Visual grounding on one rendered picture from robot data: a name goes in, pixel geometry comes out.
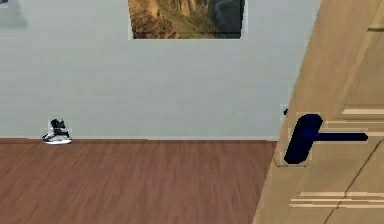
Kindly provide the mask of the black and white shoe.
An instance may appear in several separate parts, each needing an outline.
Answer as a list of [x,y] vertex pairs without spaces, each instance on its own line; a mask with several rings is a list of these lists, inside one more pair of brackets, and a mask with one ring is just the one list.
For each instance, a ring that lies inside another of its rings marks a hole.
[[42,137],[42,141],[50,145],[63,145],[72,142],[72,138],[63,119],[52,119],[49,131]]

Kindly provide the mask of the framed landscape picture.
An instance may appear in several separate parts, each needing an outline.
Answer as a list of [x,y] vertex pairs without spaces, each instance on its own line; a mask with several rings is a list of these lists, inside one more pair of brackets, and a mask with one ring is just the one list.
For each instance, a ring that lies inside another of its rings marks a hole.
[[245,0],[127,0],[134,39],[240,39]]

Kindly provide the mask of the light wooden room door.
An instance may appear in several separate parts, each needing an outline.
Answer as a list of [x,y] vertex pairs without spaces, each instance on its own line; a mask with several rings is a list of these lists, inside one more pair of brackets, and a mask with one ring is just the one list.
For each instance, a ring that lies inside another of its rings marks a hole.
[[[284,161],[297,120],[363,142]],[[252,224],[384,224],[384,0],[322,0]]]

